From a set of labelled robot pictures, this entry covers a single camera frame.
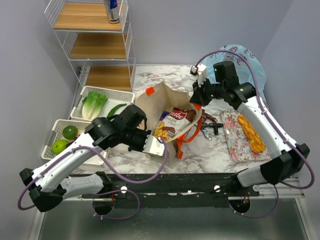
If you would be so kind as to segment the green chili pepper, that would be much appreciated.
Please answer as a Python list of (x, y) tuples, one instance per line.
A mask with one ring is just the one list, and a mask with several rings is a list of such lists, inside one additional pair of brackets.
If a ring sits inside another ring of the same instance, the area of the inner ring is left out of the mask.
[(107, 117), (109, 118), (109, 117), (112, 117), (115, 113), (116, 113), (116, 111), (118, 110), (118, 109), (120, 109), (120, 108), (122, 108), (122, 107), (125, 107), (127, 104), (126, 103), (121, 103), (121, 104), (118, 104), (118, 105), (116, 105), (116, 106), (114, 106), (110, 111), (109, 111), (109, 113), (107, 114)]

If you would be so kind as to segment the beige canvas tote bag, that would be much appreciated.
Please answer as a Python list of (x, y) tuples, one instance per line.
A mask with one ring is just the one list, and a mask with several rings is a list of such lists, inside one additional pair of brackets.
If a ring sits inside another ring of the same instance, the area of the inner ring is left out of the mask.
[(202, 107), (190, 103), (186, 92), (173, 90), (164, 82), (148, 87), (136, 100), (146, 114), (146, 126), (155, 138), (164, 138), (168, 157), (165, 165), (172, 168), (183, 158), (183, 145), (191, 142), (200, 128)]

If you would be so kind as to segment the green lettuce leaf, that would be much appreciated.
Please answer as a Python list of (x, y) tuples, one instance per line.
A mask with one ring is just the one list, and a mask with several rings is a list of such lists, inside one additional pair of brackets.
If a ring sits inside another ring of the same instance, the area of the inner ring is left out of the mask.
[(86, 120), (95, 119), (102, 111), (108, 97), (97, 91), (90, 91), (82, 100), (81, 116)]

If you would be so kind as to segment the green lime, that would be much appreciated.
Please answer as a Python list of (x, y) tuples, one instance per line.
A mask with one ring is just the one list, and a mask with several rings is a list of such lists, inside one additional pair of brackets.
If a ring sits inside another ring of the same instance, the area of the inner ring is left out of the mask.
[(74, 140), (78, 136), (78, 128), (68, 125), (62, 130), (62, 136), (67, 140)]

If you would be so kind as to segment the braided golden bread loaf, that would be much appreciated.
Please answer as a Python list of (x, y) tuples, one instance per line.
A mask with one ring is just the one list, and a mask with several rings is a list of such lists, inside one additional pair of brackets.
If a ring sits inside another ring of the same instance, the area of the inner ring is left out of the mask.
[(241, 114), (237, 117), (237, 120), (249, 140), (249, 147), (251, 151), (254, 153), (263, 152), (266, 149), (266, 146), (250, 122)]

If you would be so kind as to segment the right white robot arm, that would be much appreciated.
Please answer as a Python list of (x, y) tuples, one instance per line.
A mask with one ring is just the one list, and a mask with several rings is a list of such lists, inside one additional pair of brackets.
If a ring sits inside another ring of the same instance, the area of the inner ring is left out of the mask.
[(223, 99), (253, 126), (271, 157), (264, 164), (238, 172), (230, 183), (230, 191), (241, 196), (248, 187), (266, 183), (276, 185), (298, 173), (305, 165), (309, 147), (305, 143), (298, 144), (283, 130), (251, 83), (239, 83), (233, 62), (219, 62), (213, 68), (216, 83), (210, 83), (205, 65), (191, 67), (190, 73), (197, 80), (192, 85), (190, 102), (204, 107), (212, 99)]

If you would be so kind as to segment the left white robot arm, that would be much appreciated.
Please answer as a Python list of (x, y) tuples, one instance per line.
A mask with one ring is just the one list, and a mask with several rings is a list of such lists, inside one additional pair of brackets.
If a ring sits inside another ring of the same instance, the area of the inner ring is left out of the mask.
[(69, 174), (88, 159), (119, 144), (127, 145), (130, 151), (142, 152), (151, 132), (145, 128), (139, 129), (138, 125), (146, 121), (146, 114), (134, 104), (127, 106), (120, 114), (97, 117), (52, 160), (36, 169), (23, 169), (19, 175), (33, 205), (40, 212), (47, 212), (67, 198), (94, 194), (107, 197), (112, 183), (106, 174), (96, 172), (71, 178)]

